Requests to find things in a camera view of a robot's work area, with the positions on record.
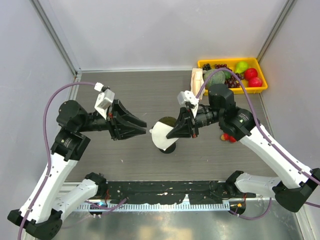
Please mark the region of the white paper coffee filter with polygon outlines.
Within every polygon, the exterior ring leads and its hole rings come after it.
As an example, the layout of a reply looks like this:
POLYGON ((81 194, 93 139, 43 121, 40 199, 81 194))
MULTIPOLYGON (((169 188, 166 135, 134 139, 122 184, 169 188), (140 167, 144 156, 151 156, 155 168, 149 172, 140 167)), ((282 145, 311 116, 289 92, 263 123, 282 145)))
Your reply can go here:
POLYGON ((172 126, 157 121, 153 128, 149 130, 149 132, 151 133, 152 142, 158 149, 166 151, 171 145, 173 145, 179 139, 167 138, 167 134, 172 129, 172 126))

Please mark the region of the dark green glass dripper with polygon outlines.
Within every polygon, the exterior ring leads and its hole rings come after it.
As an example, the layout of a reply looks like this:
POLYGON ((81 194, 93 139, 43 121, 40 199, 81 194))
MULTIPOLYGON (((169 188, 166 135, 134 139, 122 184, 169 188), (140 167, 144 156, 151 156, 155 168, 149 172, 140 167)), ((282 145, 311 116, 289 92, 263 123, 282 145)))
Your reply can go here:
POLYGON ((177 119, 172 116, 164 116, 160 118, 158 121, 170 127, 174 127, 177 119))

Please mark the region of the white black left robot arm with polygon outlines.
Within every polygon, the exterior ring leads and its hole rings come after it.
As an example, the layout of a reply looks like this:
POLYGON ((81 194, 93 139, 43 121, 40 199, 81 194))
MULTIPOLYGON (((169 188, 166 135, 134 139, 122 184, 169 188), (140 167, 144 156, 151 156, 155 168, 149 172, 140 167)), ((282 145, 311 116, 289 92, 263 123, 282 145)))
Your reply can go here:
POLYGON ((53 239, 63 221, 85 200, 102 199, 107 194, 106 179, 91 172, 75 189, 57 198, 91 141, 83 133, 109 131, 113 140, 126 140, 145 134, 147 128, 147 123, 131 114, 118 99, 106 109, 106 117, 97 111, 88 113, 77 101, 68 100, 61 104, 56 121, 61 129, 49 151, 46 170, 25 204, 7 216, 39 240, 53 239))

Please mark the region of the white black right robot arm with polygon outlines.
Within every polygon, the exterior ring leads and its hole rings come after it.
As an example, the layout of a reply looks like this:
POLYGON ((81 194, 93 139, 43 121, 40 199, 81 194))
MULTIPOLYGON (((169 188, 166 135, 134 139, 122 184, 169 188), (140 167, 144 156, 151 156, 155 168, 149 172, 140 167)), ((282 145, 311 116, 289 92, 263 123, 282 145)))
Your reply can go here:
POLYGON ((311 169, 290 155, 252 110, 236 105, 234 93, 226 85, 209 88, 208 105, 199 104, 187 90, 180 92, 177 99, 182 107, 167 139, 196 138, 199 128, 218 123, 225 134, 256 153, 276 173, 276 177, 264 177, 237 170, 225 181, 230 196, 250 193, 269 197, 296 213, 320 184, 319 168, 311 169))

